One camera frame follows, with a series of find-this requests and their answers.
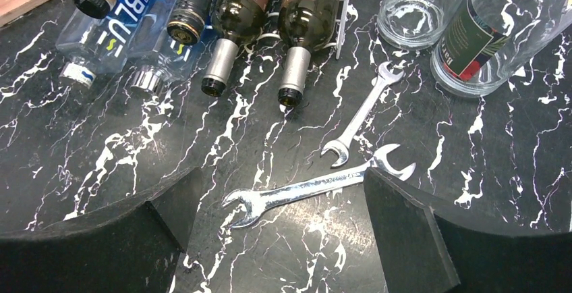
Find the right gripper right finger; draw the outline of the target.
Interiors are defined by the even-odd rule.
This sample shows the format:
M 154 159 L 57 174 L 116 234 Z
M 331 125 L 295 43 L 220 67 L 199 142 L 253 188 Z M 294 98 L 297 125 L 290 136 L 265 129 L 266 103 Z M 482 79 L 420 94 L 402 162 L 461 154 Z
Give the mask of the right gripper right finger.
M 389 292 L 570 292 L 571 234 L 505 223 L 368 168 Z

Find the clear bottle green label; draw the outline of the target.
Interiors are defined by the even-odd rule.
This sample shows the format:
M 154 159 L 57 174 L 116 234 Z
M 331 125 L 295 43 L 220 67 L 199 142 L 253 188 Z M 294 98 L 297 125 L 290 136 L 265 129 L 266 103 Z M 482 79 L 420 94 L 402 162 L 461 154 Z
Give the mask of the clear bottle green label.
M 405 50 L 431 47 L 463 0 L 382 0 L 377 17 L 381 37 Z

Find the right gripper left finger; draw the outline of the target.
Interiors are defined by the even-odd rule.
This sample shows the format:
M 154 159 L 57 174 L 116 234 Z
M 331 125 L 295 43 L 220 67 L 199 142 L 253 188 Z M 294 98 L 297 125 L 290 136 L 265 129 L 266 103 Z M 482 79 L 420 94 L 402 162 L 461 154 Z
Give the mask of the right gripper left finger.
M 202 172 L 36 232 L 1 235 L 2 292 L 167 292 L 185 253 Z

